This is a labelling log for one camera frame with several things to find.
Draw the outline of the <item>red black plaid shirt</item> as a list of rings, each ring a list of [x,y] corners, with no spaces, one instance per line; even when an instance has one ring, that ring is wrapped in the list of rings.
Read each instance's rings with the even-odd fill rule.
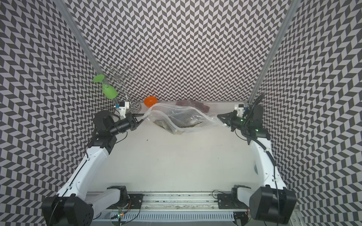
[[[208,105],[205,105],[204,103],[201,103],[199,101],[194,101],[194,100],[179,100],[176,102],[177,106],[189,106],[189,107],[194,107],[200,111],[202,111],[203,113],[208,113],[210,110],[210,107]]]

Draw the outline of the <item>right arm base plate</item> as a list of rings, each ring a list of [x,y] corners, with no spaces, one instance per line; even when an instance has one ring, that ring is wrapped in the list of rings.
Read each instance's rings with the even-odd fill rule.
[[[240,202],[237,198],[232,198],[231,194],[217,194],[218,208],[221,210],[247,210],[248,206]]]

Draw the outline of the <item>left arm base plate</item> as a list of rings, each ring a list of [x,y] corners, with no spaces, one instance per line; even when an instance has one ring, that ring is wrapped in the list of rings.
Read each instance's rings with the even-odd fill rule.
[[[144,194],[135,193],[129,194],[127,198],[122,198],[109,209],[126,208],[127,210],[139,210],[143,203]]]

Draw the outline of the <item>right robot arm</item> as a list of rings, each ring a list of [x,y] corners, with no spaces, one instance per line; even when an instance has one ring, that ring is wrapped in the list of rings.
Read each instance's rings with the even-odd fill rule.
[[[232,132],[239,130],[246,138],[255,160],[258,175],[258,186],[235,185],[231,196],[234,206],[244,204],[254,220],[288,224],[297,203],[296,193],[289,190],[277,169],[272,153],[271,136],[263,127],[264,108],[253,104],[241,113],[241,105],[237,105],[230,113],[219,114],[217,118]]]

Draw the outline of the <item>yellow plaid shirt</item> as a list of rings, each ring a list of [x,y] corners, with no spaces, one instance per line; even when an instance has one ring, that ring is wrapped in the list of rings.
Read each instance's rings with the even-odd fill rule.
[[[159,116],[158,119],[153,121],[153,123],[167,132],[176,135],[182,134],[184,132],[179,129],[197,127],[202,123],[202,121],[184,116],[167,116],[167,119],[165,117],[161,118]]]

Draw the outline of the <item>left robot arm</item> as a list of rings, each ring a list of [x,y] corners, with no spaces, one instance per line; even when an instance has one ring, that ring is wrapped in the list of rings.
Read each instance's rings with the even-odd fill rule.
[[[141,116],[127,113],[123,119],[115,120],[116,115],[108,110],[95,114],[95,129],[81,163],[57,194],[42,202],[41,210],[48,226],[89,226],[112,205],[131,206],[125,186],[111,186],[88,201],[86,196],[99,168],[110,156],[117,142],[116,136],[136,130],[143,122],[138,120]]]

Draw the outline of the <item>clear plastic vacuum bag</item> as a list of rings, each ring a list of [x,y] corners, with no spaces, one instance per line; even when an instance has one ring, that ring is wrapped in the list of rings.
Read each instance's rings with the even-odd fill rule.
[[[216,114],[204,113],[193,106],[164,103],[154,104],[144,113],[142,119],[174,135],[200,132],[223,126]]]

